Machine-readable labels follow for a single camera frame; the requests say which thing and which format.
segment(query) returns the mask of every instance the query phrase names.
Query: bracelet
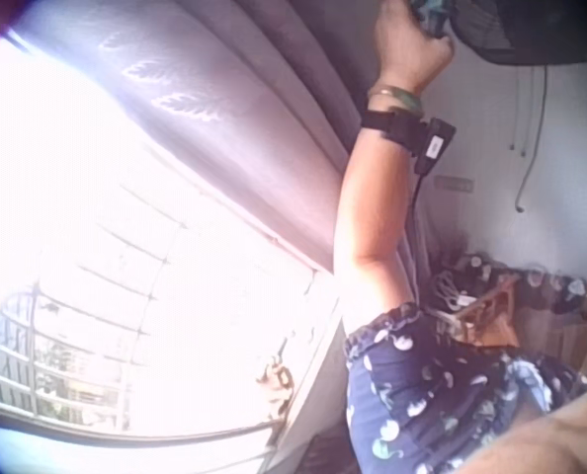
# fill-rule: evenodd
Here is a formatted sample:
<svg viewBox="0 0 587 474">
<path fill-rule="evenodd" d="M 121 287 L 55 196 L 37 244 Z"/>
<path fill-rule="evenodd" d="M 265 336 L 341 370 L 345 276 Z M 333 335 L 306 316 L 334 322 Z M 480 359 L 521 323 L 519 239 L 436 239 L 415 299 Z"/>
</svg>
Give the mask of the bracelet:
<svg viewBox="0 0 587 474">
<path fill-rule="evenodd" d="M 412 114 L 419 117 L 424 116 L 421 99 L 399 87 L 377 84 L 369 91 L 369 99 L 372 96 L 390 96 L 403 104 Z"/>
</svg>

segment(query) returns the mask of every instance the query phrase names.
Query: raised arm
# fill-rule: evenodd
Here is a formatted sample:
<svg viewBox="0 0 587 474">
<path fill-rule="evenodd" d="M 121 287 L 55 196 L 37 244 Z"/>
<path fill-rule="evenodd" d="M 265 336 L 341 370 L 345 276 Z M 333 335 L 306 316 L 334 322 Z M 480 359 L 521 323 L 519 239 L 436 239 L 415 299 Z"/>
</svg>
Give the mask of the raised arm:
<svg viewBox="0 0 587 474">
<path fill-rule="evenodd" d="M 448 38 L 431 39 L 413 18 L 407 0 L 384 0 L 376 28 L 378 82 L 419 96 L 453 56 Z M 373 96 L 369 108 L 404 107 Z M 396 249 L 410 200 L 409 154 L 376 130 L 363 129 L 346 172 L 335 232 L 335 275 L 348 311 L 347 333 L 412 300 Z"/>
</svg>

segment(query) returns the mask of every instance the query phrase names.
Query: black wrist strap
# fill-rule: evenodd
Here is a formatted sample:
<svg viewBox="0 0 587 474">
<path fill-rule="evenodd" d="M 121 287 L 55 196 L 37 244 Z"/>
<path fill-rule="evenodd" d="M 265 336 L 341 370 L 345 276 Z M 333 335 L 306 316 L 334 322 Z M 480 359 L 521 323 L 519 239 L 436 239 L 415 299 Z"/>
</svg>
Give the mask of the black wrist strap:
<svg viewBox="0 0 587 474">
<path fill-rule="evenodd" d="M 421 154 L 427 136 L 427 124 L 402 109 L 366 111 L 362 116 L 362 127 L 382 131 L 386 139 L 400 144 L 415 157 Z"/>
</svg>

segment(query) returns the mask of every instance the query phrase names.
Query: woman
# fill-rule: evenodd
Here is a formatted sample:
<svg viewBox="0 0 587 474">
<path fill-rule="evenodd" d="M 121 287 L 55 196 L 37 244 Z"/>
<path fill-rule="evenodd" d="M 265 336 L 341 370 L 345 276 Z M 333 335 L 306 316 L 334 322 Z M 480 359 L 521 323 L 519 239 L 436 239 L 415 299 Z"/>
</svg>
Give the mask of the woman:
<svg viewBox="0 0 587 474">
<path fill-rule="evenodd" d="M 449 38 L 421 31 L 407 0 L 382 2 L 377 49 L 377 85 L 414 96 L 454 54 Z M 411 111 L 401 97 L 374 95 L 369 108 Z M 551 357 L 458 344 L 412 303 L 395 250 L 409 161 L 400 145 L 362 129 L 340 200 L 335 273 L 351 299 L 347 419 L 362 471 L 586 471 L 587 395 L 540 418 L 587 392 L 585 377 Z"/>
</svg>

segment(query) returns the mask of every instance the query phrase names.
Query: gray curtain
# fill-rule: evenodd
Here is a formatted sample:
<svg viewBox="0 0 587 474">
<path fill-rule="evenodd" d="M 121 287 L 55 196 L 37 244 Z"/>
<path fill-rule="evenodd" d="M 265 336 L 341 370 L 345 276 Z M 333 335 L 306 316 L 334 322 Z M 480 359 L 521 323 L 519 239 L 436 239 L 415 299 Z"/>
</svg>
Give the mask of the gray curtain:
<svg viewBox="0 0 587 474">
<path fill-rule="evenodd" d="M 288 1 L 39 0 L 14 31 L 101 84 L 160 145 L 331 269 L 360 117 Z M 413 275 L 406 243 L 399 255 Z"/>
</svg>

